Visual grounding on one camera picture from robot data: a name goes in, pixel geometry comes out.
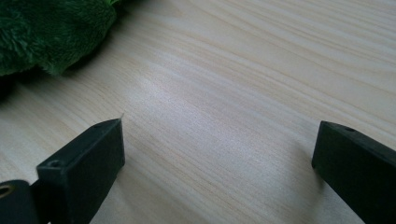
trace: wooden table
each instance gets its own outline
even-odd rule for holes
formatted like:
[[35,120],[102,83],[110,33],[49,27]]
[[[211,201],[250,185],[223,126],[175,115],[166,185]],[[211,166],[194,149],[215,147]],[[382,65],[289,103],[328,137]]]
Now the wooden table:
[[88,62],[2,100],[0,181],[123,115],[92,223],[362,223],[310,161],[321,120],[396,148],[395,1],[124,4]]

